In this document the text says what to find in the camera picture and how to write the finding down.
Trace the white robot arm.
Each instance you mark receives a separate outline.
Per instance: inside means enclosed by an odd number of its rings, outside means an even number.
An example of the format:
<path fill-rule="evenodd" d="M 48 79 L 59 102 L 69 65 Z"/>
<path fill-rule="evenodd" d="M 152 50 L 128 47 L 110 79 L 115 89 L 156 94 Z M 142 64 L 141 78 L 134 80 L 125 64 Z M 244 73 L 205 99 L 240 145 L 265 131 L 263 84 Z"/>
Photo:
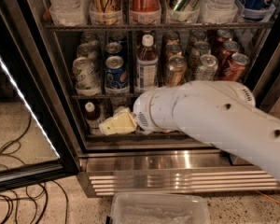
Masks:
<path fill-rule="evenodd" d="M 105 135 L 180 131 L 227 151 L 280 181 L 280 119 L 255 108 L 251 91 L 232 81 L 191 81 L 142 93 L 99 125 Z"/>

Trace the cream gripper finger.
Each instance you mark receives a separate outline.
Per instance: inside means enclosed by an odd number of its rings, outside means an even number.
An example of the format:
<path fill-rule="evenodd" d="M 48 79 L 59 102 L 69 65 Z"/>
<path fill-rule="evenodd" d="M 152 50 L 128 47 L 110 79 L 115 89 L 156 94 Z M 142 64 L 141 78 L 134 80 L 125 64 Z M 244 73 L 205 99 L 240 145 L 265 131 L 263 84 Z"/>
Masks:
<path fill-rule="evenodd" d="M 106 119 L 99 125 L 100 131 L 105 135 L 126 134 L 136 130 L 137 124 L 130 113 L 123 112 Z"/>
<path fill-rule="evenodd" d="M 114 116 L 115 115 L 119 115 L 121 113 L 128 113 L 132 116 L 134 116 L 134 113 L 132 112 L 132 110 L 129 107 L 125 107 L 125 106 L 119 106 L 115 111 L 114 111 Z"/>

